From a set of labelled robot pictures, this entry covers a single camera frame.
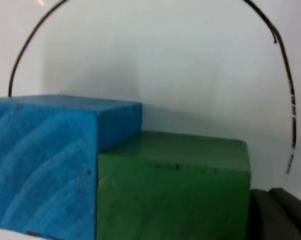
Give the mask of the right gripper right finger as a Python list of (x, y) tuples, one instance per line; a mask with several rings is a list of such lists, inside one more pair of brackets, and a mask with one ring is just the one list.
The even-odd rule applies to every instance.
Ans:
[(271, 188), (269, 193), (301, 232), (301, 200), (283, 188)]

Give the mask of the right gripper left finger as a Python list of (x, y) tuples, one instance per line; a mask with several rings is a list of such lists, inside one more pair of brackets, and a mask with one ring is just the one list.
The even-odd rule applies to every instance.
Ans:
[(250, 191), (248, 240), (301, 240), (301, 232), (269, 190)]

